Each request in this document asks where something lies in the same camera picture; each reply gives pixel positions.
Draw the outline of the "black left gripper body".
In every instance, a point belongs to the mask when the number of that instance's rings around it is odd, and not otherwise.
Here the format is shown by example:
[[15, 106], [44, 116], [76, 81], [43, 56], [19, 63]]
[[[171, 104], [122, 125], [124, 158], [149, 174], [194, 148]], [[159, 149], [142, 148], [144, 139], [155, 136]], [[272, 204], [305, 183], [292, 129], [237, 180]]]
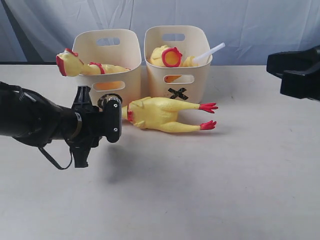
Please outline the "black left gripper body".
[[96, 148], [104, 136], [99, 120], [103, 117], [97, 106], [74, 104], [64, 108], [62, 137], [71, 148]]

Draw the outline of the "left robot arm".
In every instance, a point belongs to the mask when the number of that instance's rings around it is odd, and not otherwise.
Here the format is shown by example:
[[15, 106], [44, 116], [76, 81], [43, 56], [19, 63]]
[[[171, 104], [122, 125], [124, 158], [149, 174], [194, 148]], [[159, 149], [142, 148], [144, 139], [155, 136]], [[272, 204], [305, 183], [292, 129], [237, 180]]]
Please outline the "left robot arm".
[[58, 170], [64, 167], [45, 150], [53, 140], [64, 140], [69, 147], [70, 163], [88, 167], [91, 148], [107, 135], [106, 115], [93, 106], [90, 87], [78, 86], [70, 108], [57, 105], [38, 92], [0, 84], [0, 134], [36, 147]]

